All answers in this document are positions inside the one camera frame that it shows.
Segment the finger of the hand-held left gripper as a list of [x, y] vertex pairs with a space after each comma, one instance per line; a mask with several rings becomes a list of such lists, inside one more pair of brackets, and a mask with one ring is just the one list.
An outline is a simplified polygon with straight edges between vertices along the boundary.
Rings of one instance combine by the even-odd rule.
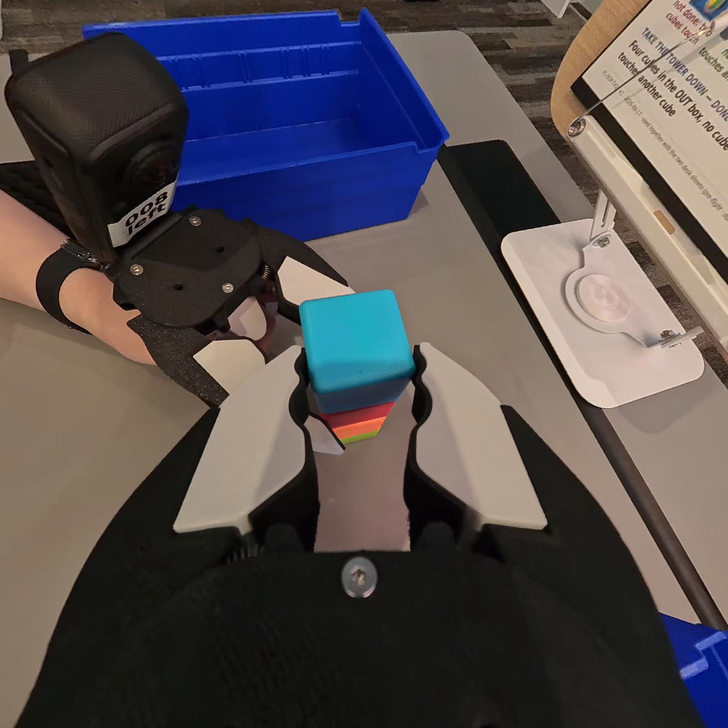
[[308, 267], [302, 262], [285, 258], [278, 268], [279, 299], [287, 304], [344, 295], [344, 284]]
[[267, 364], [264, 351], [248, 338], [210, 341], [193, 358], [227, 393], [233, 393]]

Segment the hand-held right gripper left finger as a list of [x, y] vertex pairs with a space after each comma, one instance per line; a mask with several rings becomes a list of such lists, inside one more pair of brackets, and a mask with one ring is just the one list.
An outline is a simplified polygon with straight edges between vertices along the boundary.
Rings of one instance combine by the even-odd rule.
[[290, 346], [229, 394], [173, 523], [175, 533], [232, 527], [260, 530], [264, 505], [315, 465], [304, 349]]

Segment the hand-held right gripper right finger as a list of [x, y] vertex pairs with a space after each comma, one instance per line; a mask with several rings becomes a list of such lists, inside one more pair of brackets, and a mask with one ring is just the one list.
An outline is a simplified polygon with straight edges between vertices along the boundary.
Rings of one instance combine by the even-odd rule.
[[432, 522], [457, 538], [484, 526], [541, 532], [547, 517], [498, 398], [432, 344], [419, 344], [414, 360], [404, 473], [411, 537]]

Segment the teal magnetic cube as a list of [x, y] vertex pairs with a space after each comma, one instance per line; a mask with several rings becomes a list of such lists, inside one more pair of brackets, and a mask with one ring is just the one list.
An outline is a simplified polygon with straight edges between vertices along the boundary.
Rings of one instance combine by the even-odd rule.
[[415, 364], [392, 290], [310, 299], [298, 314], [310, 387], [321, 414], [399, 399]]

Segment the red magnetic cube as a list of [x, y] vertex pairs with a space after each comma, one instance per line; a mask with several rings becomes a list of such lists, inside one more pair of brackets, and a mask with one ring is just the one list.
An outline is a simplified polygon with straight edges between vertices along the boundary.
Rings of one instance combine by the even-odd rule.
[[331, 414], [321, 413], [321, 417], [331, 426], [331, 428], [336, 429], [340, 427], [348, 427], [361, 422], [369, 422], [383, 418], [386, 419], [394, 405], [395, 402], [389, 402]]

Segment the blue plastic bin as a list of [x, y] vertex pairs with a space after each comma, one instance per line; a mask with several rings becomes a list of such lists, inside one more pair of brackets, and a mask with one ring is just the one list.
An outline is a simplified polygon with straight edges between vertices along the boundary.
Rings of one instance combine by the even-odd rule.
[[661, 614], [679, 673], [705, 726], [727, 726], [727, 632]]
[[302, 241], [407, 218], [449, 132], [367, 9], [85, 25], [149, 50], [185, 96], [172, 210]]

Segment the person's left hand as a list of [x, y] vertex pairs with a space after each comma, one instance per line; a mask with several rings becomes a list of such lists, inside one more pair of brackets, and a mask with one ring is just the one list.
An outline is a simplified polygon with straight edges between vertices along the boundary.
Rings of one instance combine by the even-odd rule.
[[142, 365], [156, 366], [141, 337], [129, 326], [135, 310], [118, 306], [108, 293], [85, 293], [66, 313], [67, 318], [114, 349], [125, 358]]

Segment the black textured mat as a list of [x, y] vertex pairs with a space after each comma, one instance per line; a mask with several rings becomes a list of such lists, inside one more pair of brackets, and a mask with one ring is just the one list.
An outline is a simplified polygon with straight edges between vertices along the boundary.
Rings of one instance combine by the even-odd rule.
[[1, 190], [39, 215], [59, 213], [55, 199], [34, 160], [2, 163]]

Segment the wooden instruction sign board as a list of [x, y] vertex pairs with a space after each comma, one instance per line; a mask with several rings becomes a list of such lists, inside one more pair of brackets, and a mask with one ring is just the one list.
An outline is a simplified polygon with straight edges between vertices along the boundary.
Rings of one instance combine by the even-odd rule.
[[726, 2], [600, 2], [551, 117], [726, 357]]

